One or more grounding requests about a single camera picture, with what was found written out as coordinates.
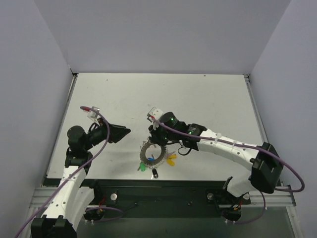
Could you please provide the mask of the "yellow key tag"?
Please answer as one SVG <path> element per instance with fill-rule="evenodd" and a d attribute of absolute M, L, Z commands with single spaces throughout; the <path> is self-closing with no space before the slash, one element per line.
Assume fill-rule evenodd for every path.
<path fill-rule="evenodd" d="M 174 153 L 174 154 L 170 154 L 168 155 L 167 159 L 166 159 L 166 162 L 170 165 L 170 166 L 175 166 L 175 162 L 174 162 L 174 159 L 177 158 L 177 155 Z"/>

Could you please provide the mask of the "green key tag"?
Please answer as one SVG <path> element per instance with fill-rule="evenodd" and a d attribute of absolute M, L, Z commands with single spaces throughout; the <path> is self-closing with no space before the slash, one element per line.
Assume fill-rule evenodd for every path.
<path fill-rule="evenodd" d="M 146 170 L 146 166 L 143 162 L 141 162 L 137 168 L 137 171 L 142 171 L 144 172 Z"/>

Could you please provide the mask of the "key with black tag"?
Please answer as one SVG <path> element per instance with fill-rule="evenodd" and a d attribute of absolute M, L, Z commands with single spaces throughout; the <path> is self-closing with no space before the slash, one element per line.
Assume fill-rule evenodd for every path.
<path fill-rule="evenodd" d="M 157 179 L 159 177 L 156 169 L 152 169 L 153 178 Z"/>

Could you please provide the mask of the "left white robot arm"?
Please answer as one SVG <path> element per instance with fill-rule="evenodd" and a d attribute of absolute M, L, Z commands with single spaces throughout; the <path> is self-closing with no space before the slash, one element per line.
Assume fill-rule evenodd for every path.
<path fill-rule="evenodd" d="M 32 221 L 32 237 L 77 237 L 77 227 L 88 205 L 101 200 L 102 192 L 98 188 L 82 186 L 94 157 L 90 149 L 103 141 L 117 143 L 131 130 L 121 125 L 106 124 L 101 118 L 97 122 L 99 125 L 89 132 L 78 125 L 68 130 L 68 149 L 62 178 L 44 206 L 41 217 Z"/>

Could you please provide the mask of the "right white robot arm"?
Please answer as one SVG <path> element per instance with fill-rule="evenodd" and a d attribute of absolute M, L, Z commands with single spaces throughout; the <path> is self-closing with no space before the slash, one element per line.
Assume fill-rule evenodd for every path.
<path fill-rule="evenodd" d="M 229 159 L 248 170 L 240 177 L 229 177 L 224 189 L 234 197 L 250 191 L 272 194 L 278 184 L 283 165 L 273 145 L 243 143 L 222 136 L 199 124 L 186 124 L 172 112 L 158 109 L 147 114 L 152 123 L 149 127 L 150 142 L 159 146 L 180 144 L 182 148 L 212 153 Z"/>

